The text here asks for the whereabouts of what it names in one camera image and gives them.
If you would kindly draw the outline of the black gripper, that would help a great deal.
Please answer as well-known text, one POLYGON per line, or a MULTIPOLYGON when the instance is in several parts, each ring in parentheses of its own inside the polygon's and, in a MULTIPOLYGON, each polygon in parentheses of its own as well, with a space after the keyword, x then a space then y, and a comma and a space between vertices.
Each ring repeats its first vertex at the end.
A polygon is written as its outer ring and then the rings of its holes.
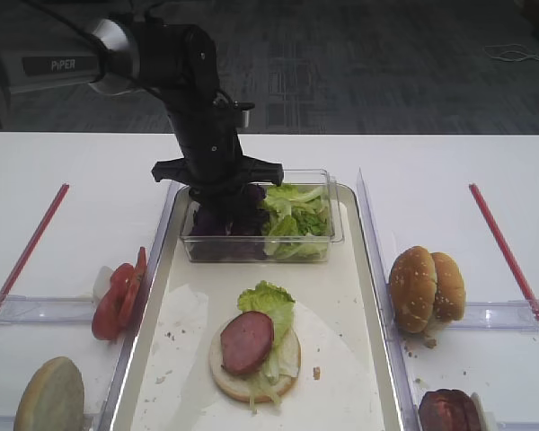
POLYGON ((249 126, 253 102, 235 101, 217 90, 209 101, 175 101, 165 107, 181 157, 155 163, 155 181, 187 185, 199 202, 216 204, 230 203, 250 183, 282 184, 280 163, 243 153, 237 130, 249 126))

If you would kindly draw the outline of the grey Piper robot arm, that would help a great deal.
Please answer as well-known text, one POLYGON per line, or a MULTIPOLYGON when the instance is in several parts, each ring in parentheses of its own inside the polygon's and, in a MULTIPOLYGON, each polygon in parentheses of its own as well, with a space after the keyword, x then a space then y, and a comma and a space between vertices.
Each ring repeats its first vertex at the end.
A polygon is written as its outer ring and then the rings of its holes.
POLYGON ((247 127, 254 106, 222 89, 216 44, 199 26, 169 24, 150 14, 138 21, 124 13, 86 31, 41 4, 28 5, 74 36, 0 48, 0 129, 15 93, 78 84, 108 96, 142 90, 163 103, 182 153, 155 164, 155 181, 177 181, 199 203, 228 208, 249 183, 282 183, 281 164, 243 154, 237 131, 247 127))

